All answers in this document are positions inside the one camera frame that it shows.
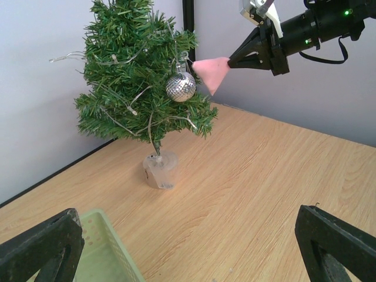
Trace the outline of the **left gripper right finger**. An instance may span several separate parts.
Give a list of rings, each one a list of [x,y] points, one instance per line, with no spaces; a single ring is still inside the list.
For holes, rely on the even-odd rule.
[[[300,206],[295,235],[311,281],[375,281],[375,237],[317,206]]]

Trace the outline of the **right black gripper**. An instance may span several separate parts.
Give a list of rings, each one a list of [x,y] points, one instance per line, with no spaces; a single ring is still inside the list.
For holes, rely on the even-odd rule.
[[[281,40],[270,19],[252,30],[228,61],[232,69],[259,69],[271,71],[274,76],[289,73],[287,57]]]

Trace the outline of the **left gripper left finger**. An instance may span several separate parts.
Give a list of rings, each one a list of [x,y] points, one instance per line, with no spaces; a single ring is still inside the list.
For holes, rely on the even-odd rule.
[[[73,281],[85,245],[68,208],[1,244],[1,281]]]

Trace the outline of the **pink hat gnome ornament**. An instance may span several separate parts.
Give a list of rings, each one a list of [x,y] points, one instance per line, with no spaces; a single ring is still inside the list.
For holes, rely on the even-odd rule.
[[[213,96],[226,77],[229,67],[229,58],[219,57],[195,61],[192,64],[194,72]]]

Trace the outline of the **light green plastic basket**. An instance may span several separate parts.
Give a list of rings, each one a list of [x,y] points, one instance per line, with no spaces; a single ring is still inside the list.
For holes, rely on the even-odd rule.
[[[74,281],[145,280],[103,210],[81,215],[80,222],[85,245]]]

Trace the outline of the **silver disco ball ornament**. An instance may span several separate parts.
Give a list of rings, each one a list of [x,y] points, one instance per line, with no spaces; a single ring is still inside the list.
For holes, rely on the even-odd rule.
[[[166,94],[175,102],[185,102],[196,93],[196,81],[188,69],[188,51],[183,51],[175,65],[173,75],[166,84]]]

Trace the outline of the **small green christmas tree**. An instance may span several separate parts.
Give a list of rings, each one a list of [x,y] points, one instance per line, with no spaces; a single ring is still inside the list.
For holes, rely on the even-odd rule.
[[[161,149],[169,132],[212,131],[217,109],[197,90],[186,69],[197,45],[193,32],[175,29],[173,18],[151,1],[94,1],[86,27],[83,77],[90,87],[75,99],[78,129],[86,135],[150,143],[143,161],[152,187],[176,185],[178,158]]]

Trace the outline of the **clear wire string lights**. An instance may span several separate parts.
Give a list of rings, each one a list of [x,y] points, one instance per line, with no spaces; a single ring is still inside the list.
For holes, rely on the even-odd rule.
[[[85,70],[86,82],[92,89],[75,99],[79,130],[89,135],[149,142],[154,152],[144,159],[143,169],[148,185],[157,189],[175,187],[179,163],[175,153],[160,149],[161,140],[166,133],[186,127],[197,131],[191,110],[183,109],[190,99],[179,103],[166,94],[167,81],[181,54],[177,39],[171,29],[156,31],[125,60],[111,53],[105,62],[96,55],[86,56],[79,51],[49,60],[54,63],[76,59],[87,68],[93,66],[95,71],[120,71],[118,75],[101,75],[95,80],[94,72]]]

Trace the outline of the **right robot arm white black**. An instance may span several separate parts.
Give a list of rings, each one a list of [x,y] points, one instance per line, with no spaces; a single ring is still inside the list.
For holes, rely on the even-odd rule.
[[[343,64],[348,52],[340,43],[342,60],[305,54],[310,48],[334,38],[357,41],[367,18],[375,18],[375,1],[304,1],[304,13],[280,21],[273,1],[240,1],[240,13],[256,28],[230,56],[230,68],[270,70],[273,75],[289,73],[288,56],[299,53],[319,63]]]

